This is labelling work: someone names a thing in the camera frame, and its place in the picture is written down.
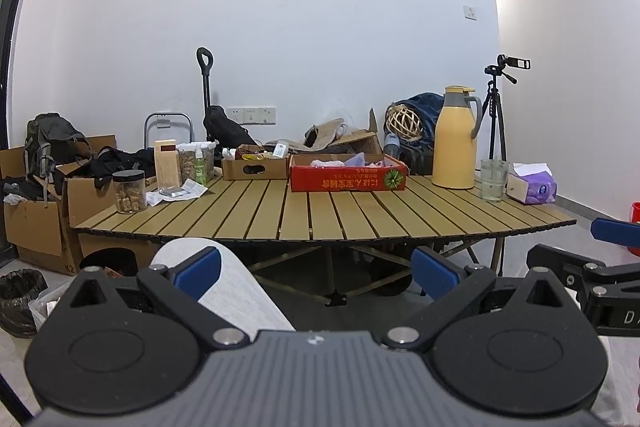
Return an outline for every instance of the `glass of water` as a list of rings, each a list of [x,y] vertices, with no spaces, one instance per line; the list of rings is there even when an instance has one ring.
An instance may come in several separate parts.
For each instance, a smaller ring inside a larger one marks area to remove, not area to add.
[[[482,183],[482,199],[500,201],[504,196],[507,183],[509,163],[501,160],[482,160],[480,162],[480,181]]]

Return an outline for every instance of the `woven bamboo ball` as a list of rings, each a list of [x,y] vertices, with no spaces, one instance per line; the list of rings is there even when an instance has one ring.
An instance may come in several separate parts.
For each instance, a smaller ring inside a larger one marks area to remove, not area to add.
[[[390,105],[385,115],[386,128],[396,133],[407,142],[419,140],[422,137],[422,122],[415,111],[403,103]]]

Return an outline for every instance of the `red plastic bin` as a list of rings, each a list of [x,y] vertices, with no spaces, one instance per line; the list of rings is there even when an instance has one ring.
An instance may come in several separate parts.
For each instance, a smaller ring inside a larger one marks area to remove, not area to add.
[[[640,201],[631,205],[631,215],[629,216],[629,222],[640,223]],[[640,248],[628,247],[627,250],[634,255],[640,257]]]

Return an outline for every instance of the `table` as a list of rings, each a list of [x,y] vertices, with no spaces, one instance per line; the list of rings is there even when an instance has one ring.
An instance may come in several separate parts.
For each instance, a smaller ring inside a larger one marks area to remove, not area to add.
[[[575,219],[553,204],[523,205],[506,198],[489,203],[480,197],[479,182],[471,190],[436,187],[428,176],[409,176],[405,190],[376,192],[291,192],[286,180],[226,181],[215,179],[197,200],[160,203],[137,214],[118,214],[114,206],[81,223],[80,233],[164,243],[178,237],[212,238],[235,245],[286,245],[291,250],[248,266],[256,279],[322,302],[341,305],[346,298],[410,275],[407,255],[415,247],[432,249],[452,241],[462,245],[444,257],[495,239],[491,268],[497,271],[504,238],[567,225]],[[348,247],[391,261],[403,270],[369,285],[340,294],[334,287],[332,248]],[[333,292],[312,295],[266,279],[256,272],[324,248]]]

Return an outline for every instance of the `blue gripper pad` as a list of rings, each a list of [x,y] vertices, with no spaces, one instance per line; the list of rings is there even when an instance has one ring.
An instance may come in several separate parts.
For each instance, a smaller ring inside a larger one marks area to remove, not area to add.
[[[207,247],[169,270],[169,280],[196,301],[220,278],[222,258],[216,247]]]
[[[416,248],[411,256],[411,273],[415,282],[433,300],[460,284],[464,270],[439,255],[430,255]]]
[[[594,239],[622,247],[640,247],[640,225],[635,223],[598,217],[591,223],[591,235]]]

